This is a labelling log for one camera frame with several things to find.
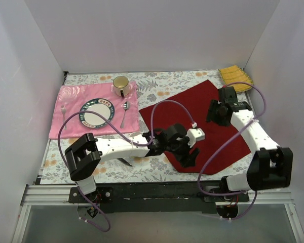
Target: red napkin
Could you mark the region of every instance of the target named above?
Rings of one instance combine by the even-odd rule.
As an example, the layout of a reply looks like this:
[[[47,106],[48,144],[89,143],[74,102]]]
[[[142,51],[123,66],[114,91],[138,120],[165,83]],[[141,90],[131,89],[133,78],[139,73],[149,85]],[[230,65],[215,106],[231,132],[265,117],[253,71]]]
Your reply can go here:
[[[191,113],[199,128],[205,133],[205,140],[197,142],[195,147],[200,149],[196,159],[196,166],[182,168],[175,157],[166,152],[166,156],[178,172],[200,172],[207,159],[237,130],[231,125],[229,127],[220,127],[219,125],[206,122],[206,115],[211,100],[218,100],[217,88],[209,81],[196,85],[180,94],[172,96],[169,100],[175,100],[183,104]],[[150,117],[154,105],[140,110],[140,113],[150,129]],[[188,130],[191,127],[191,121],[187,114],[176,104],[160,104],[154,115],[154,128],[168,128],[169,126],[181,123]],[[232,165],[234,162],[248,155],[250,150],[241,136],[230,143],[222,150],[213,161],[206,167],[204,174],[213,175]]]

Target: white backdrop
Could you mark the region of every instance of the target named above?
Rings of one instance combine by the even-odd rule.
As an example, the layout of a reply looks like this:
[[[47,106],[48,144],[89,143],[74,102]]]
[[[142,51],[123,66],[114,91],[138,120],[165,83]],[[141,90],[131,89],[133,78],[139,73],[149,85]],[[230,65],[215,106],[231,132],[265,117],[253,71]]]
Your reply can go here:
[[[25,0],[63,71],[244,67],[279,0]]]
[[[304,0],[280,1],[246,71],[267,99],[262,124],[294,153],[290,189],[304,230]],[[259,112],[261,99],[251,98]]]
[[[0,243],[38,173],[63,73],[23,0],[0,0]]]

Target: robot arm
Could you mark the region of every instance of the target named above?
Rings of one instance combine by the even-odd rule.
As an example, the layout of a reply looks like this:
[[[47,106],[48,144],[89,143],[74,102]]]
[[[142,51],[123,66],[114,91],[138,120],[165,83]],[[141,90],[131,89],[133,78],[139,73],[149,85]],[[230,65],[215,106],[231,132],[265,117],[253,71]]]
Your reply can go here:
[[[160,133],[154,133],[153,142],[147,146],[136,146],[124,139],[94,138],[92,133],[82,135],[65,151],[67,166],[72,181],[75,181],[84,194],[96,191],[96,183],[92,176],[100,162],[124,157],[148,157],[171,152],[181,166],[195,166],[199,149],[191,149],[196,142],[205,138],[199,128],[188,129],[175,124]],[[135,143],[147,144],[151,140],[151,132],[129,138]]]
[[[212,100],[206,121],[220,126],[233,125],[242,130],[254,119],[251,107],[246,102],[238,102],[233,87],[218,90],[219,102]],[[289,148],[281,148],[255,120],[241,136],[253,154],[246,173],[223,177],[220,190],[264,190],[287,187],[290,184],[293,153]]]

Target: plate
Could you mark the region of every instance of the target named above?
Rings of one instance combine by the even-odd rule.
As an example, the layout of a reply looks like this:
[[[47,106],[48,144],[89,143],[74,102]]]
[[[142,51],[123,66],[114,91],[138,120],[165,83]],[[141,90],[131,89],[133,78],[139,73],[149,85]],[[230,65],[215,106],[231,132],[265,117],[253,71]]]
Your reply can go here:
[[[108,121],[111,121],[115,115],[115,108],[113,104],[106,99],[93,99],[84,104],[80,111],[89,110],[101,114]],[[90,113],[83,113],[79,115],[80,121],[83,125],[89,128],[101,128],[107,125],[103,119],[97,115]]]

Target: pink placemat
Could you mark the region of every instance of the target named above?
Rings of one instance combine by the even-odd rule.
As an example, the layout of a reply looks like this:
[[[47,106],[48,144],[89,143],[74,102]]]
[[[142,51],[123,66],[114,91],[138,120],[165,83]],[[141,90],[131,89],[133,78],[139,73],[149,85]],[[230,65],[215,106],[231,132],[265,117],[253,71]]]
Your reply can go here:
[[[130,88],[130,93],[122,98],[115,94],[112,83],[62,86],[55,103],[49,138],[57,139],[63,124],[61,105],[66,108],[65,119],[67,119],[70,115],[80,111],[86,102],[96,98],[107,99],[114,105],[115,115],[111,123],[122,133],[139,131],[136,82],[130,82]],[[120,125],[124,115],[123,105],[126,101],[130,102],[130,109],[126,111],[124,128],[121,129]],[[87,128],[80,122],[78,115],[73,117],[66,127],[67,129],[62,131],[61,138],[77,138],[82,136],[83,133],[93,133],[95,136],[116,133],[109,125],[98,129]]]

